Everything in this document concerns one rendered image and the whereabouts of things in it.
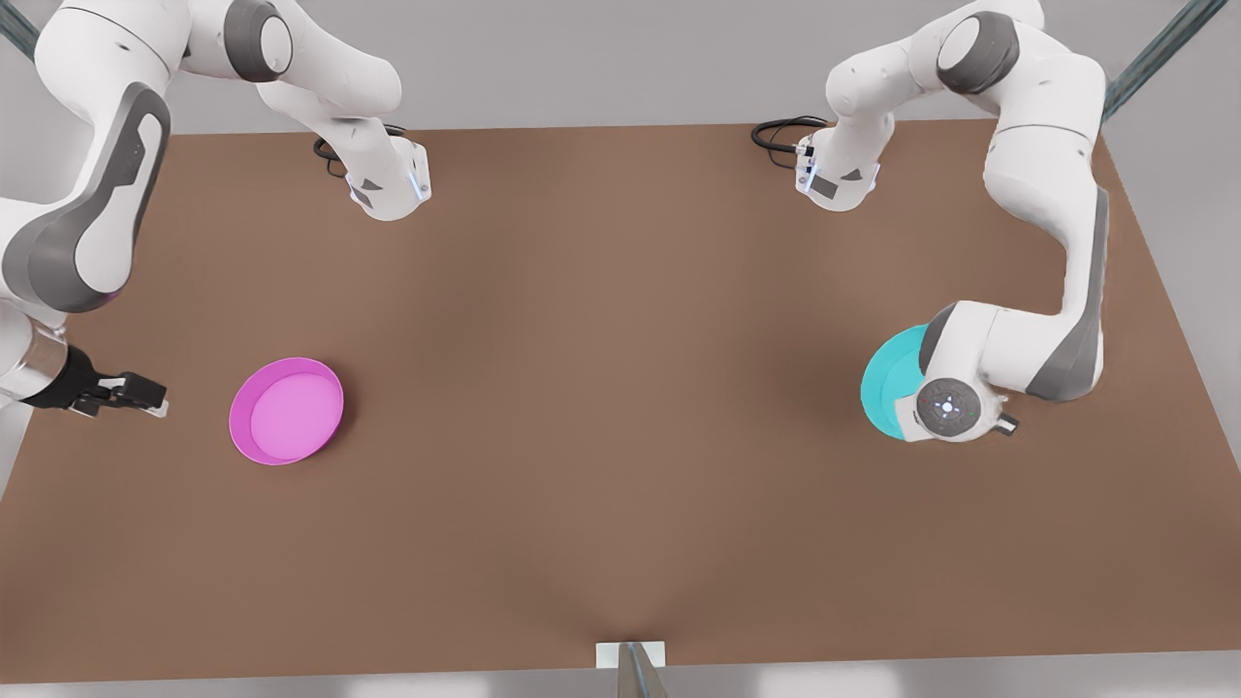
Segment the pink plate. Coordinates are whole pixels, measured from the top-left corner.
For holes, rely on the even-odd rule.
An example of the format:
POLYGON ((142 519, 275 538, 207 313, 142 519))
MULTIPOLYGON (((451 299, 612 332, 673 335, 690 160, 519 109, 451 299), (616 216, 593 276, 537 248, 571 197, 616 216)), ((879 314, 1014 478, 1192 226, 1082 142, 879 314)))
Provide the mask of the pink plate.
POLYGON ((321 361, 294 356, 253 373, 235 394, 230 437, 261 465, 290 465, 324 448, 344 417, 341 381, 321 361))

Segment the blue plate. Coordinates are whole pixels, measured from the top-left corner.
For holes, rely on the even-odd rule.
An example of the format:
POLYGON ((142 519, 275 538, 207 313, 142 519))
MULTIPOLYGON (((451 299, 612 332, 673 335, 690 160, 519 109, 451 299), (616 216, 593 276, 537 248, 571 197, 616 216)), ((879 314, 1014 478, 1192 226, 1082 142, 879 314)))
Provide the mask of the blue plate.
POLYGON ((860 385, 864 412, 874 428, 900 441, 931 440, 932 436, 913 420, 915 436, 903 432, 901 417, 913 417, 916 411, 901 411, 897 402, 916 397, 925 380, 920 351, 927 332, 918 324, 887 339, 869 358, 860 385))

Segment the silver frame post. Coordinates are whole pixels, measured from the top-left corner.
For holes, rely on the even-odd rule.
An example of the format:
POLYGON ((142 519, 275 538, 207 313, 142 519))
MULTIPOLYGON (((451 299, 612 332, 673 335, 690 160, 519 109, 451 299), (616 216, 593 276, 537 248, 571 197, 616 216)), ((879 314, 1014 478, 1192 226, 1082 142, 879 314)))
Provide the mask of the silver frame post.
POLYGON ((40 30, 10 0, 0 0, 0 35, 34 61, 40 30))
POLYGON ((670 698, 643 645, 618 646, 616 698, 670 698))
POLYGON ((1136 53, 1131 65, 1108 84, 1107 91, 1104 91, 1100 123, 1107 123, 1153 75, 1157 75, 1157 71, 1162 70, 1167 61, 1186 43, 1190 43, 1193 36, 1205 27, 1217 12, 1221 12, 1227 4, 1229 0, 1189 0, 1169 20, 1167 26, 1139 53, 1136 53))

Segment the white post foot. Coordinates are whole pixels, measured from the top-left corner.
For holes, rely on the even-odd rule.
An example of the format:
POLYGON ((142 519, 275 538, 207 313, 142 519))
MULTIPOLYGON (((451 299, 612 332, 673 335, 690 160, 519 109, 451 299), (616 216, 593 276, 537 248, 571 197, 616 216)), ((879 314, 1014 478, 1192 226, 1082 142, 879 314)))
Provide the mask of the white post foot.
POLYGON ((620 667, 620 650, 624 650, 629 645, 642 647, 653 667, 661 668, 668 664, 666 645, 664 641, 620 641, 594 645, 594 667, 601 669, 616 669, 620 667))

